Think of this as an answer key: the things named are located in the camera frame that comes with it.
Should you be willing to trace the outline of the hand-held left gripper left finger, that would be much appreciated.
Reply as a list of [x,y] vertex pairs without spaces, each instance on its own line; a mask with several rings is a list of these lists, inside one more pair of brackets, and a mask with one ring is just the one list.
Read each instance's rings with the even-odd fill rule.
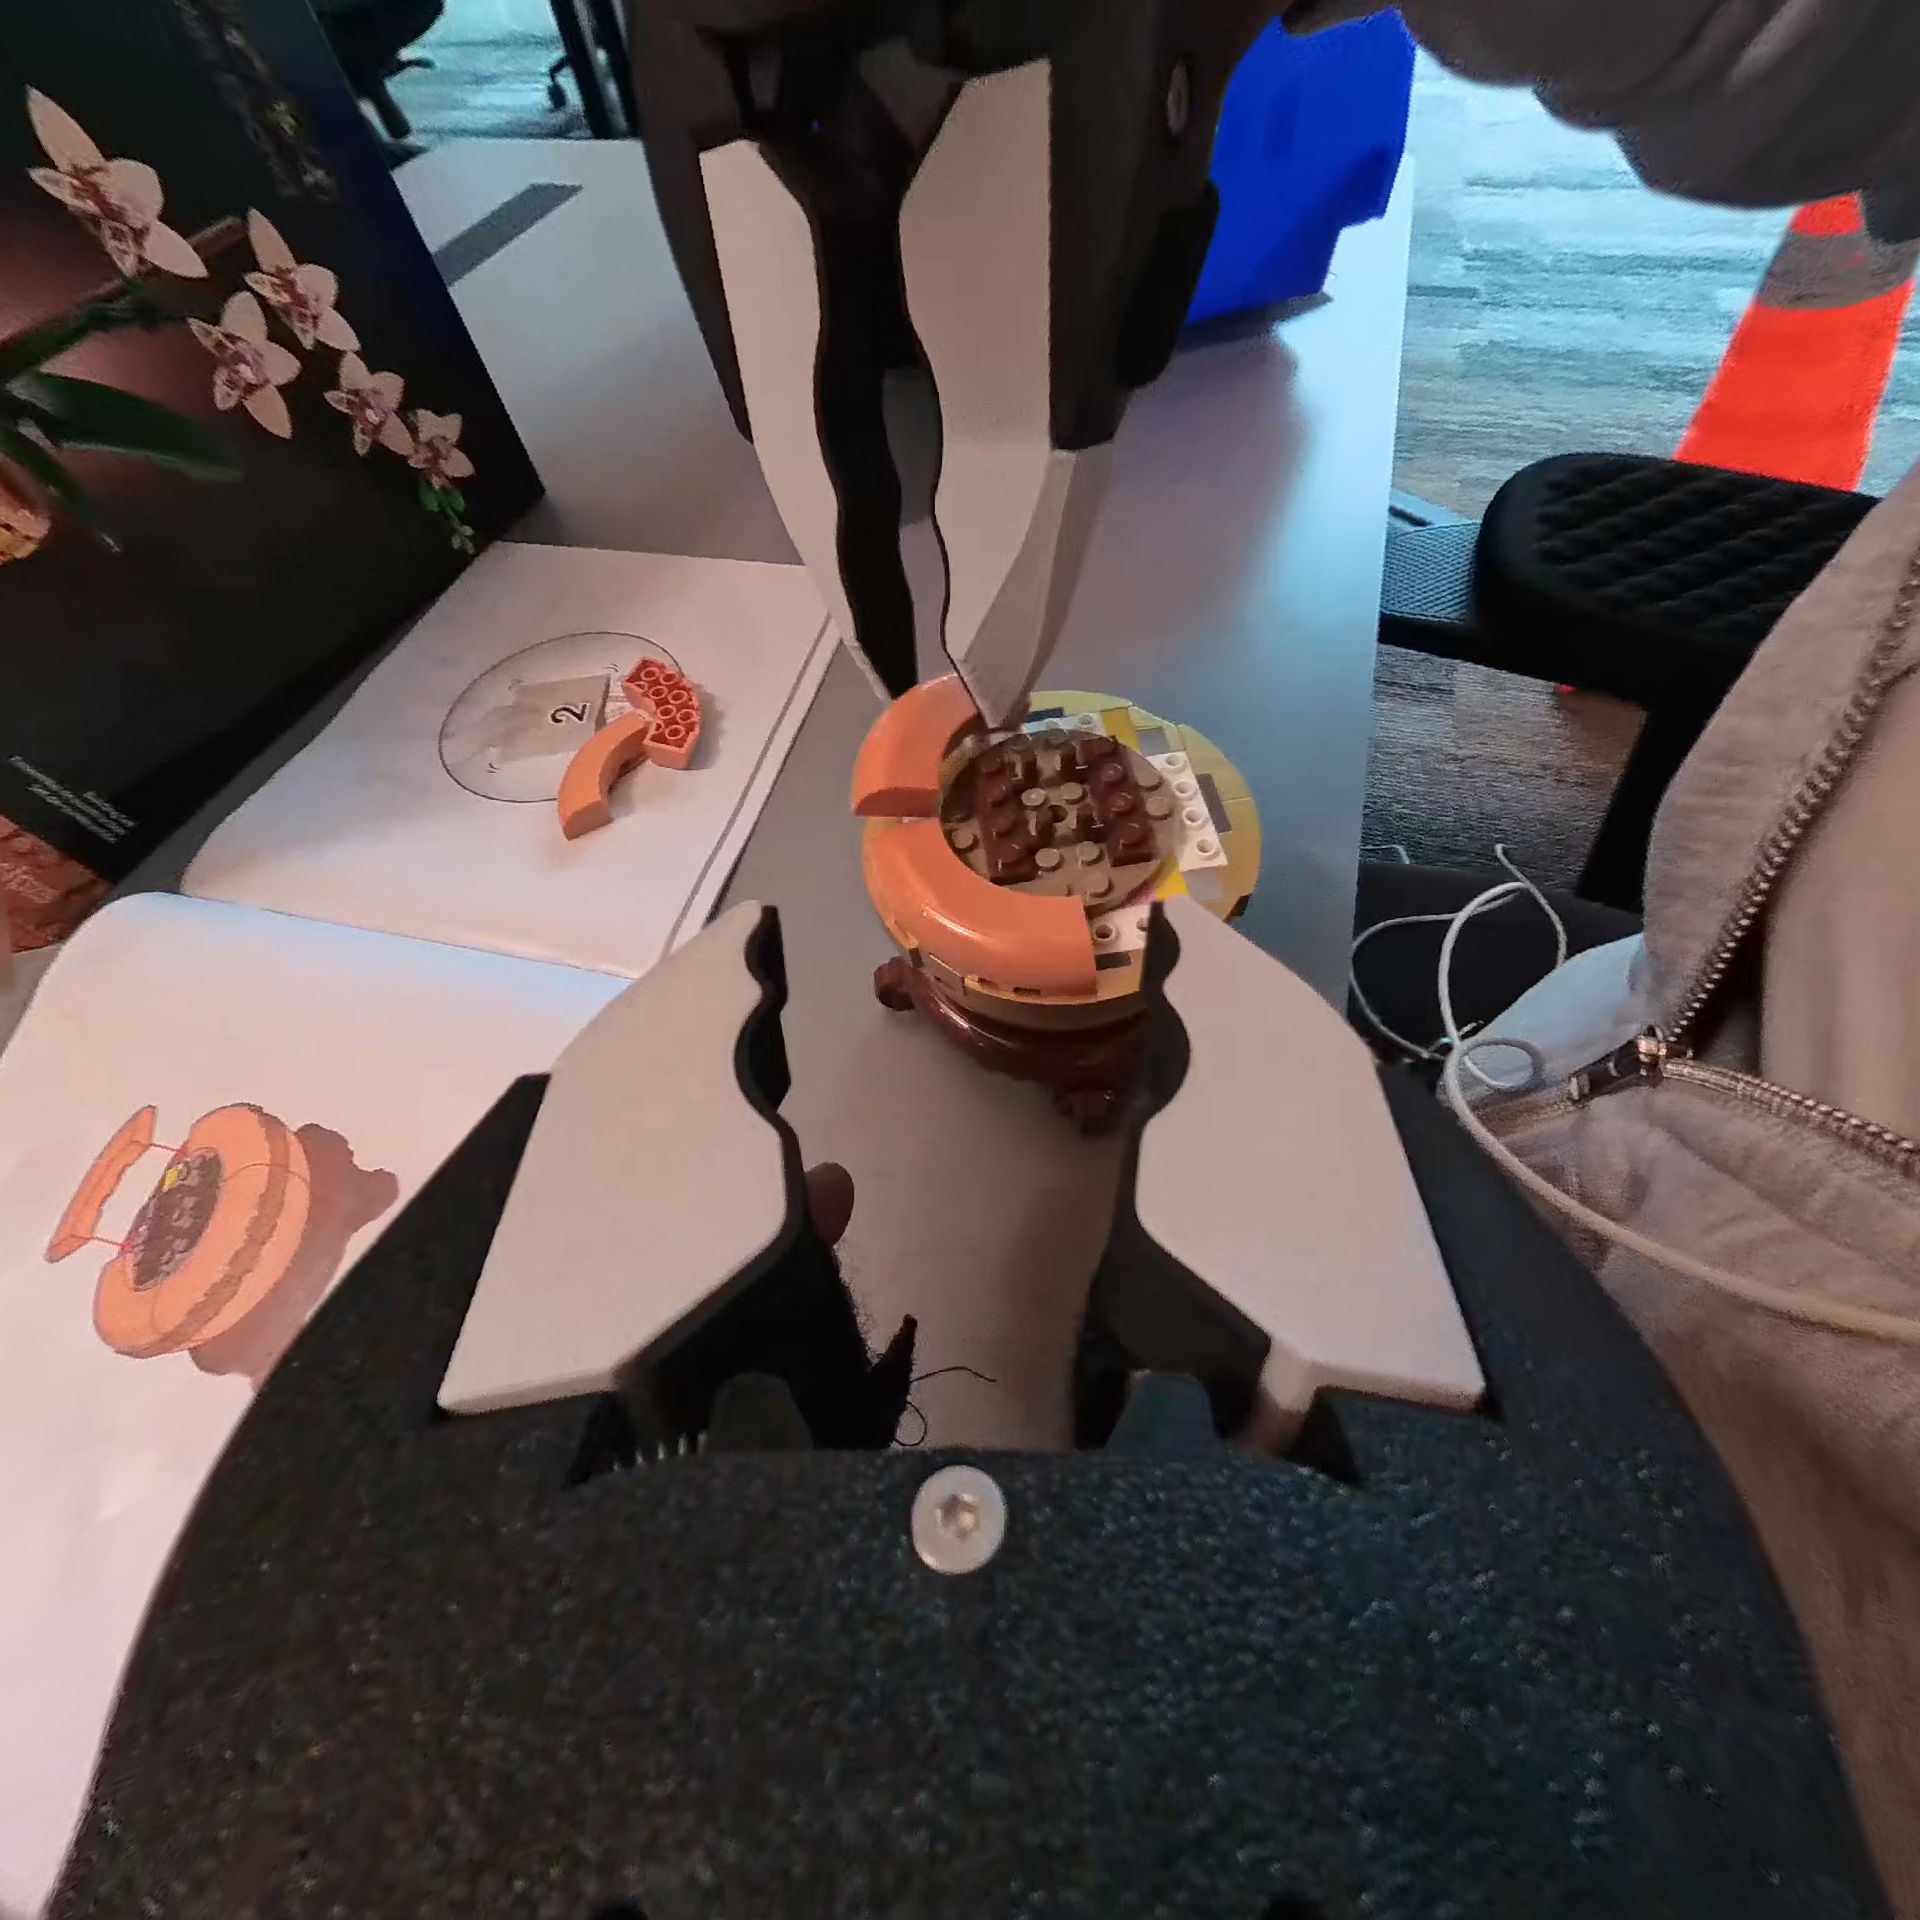
[[729,911],[554,1060],[441,1378],[444,1412],[612,1388],[804,1224],[775,911]]

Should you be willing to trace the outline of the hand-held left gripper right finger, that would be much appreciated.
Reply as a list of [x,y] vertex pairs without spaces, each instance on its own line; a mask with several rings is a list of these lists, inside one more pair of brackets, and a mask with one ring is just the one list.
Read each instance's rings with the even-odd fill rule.
[[1379,1067],[1189,900],[1145,925],[1138,1085],[1096,1264],[1096,1443],[1147,1377],[1282,1456],[1325,1395],[1480,1412],[1485,1380]]

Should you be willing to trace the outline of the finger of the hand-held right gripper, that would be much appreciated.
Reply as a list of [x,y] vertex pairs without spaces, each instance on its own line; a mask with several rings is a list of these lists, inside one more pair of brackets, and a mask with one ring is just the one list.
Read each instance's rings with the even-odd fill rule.
[[1085,46],[965,78],[899,204],[937,401],[942,645],[988,723],[1042,677],[1112,471],[1127,184],[1106,80]]
[[833,284],[804,196],[764,144],[712,148],[699,177],[765,491],[846,651],[877,692],[908,692],[920,677],[915,613],[874,312]]

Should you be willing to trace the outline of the blue plastic bin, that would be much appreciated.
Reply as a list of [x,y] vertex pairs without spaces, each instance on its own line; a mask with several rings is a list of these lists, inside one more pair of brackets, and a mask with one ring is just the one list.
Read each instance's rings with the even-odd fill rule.
[[1324,292],[1348,228],[1387,211],[1415,49],[1398,12],[1322,33],[1269,22],[1237,62],[1212,142],[1217,215],[1185,326]]

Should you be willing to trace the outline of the brick pot model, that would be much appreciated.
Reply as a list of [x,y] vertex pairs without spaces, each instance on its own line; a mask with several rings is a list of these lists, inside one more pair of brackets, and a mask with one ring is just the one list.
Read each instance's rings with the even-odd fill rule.
[[876,1001],[983,1069],[1112,1126],[1139,1058],[1151,911],[1234,922],[1262,823],[1205,734],[1115,694],[1042,692],[994,731],[958,674],[891,700],[851,774],[859,864],[894,955]]

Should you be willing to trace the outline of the background office desks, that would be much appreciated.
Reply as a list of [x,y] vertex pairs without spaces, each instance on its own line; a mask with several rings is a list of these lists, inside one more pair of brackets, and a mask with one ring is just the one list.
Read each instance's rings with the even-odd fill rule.
[[628,139],[617,2],[316,2],[372,132],[396,162],[460,139]]

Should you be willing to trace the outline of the white instruction booklet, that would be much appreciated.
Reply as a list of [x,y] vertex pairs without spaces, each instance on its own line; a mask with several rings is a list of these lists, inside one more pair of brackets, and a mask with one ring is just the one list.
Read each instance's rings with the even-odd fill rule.
[[[278,1356],[510,1085],[705,922],[833,635],[798,566],[506,543],[3,1048],[1,1893],[36,1916],[132,1642]],[[667,660],[699,752],[568,840]]]

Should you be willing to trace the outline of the black mesh chair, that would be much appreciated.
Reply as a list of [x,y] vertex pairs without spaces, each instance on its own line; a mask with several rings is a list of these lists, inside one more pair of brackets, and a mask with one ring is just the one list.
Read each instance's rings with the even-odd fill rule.
[[1509,477],[1475,522],[1387,518],[1379,643],[1643,712],[1576,895],[1637,913],[1659,802],[1870,493],[1622,452]]

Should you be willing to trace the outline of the black flower print box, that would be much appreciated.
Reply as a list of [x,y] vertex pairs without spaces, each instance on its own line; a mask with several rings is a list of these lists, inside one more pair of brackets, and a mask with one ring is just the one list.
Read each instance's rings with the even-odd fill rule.
[[14,953],[66,940],[543,493],[363,108],[436,18],[1,8]]

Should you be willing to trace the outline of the orange floor object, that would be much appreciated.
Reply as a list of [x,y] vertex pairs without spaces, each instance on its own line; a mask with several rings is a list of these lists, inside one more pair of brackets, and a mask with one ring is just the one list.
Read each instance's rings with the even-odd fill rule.
[[1915,242],[1860,195],[1799,206],[1674,449],[1688,466],[1857,491],[1913,290]]

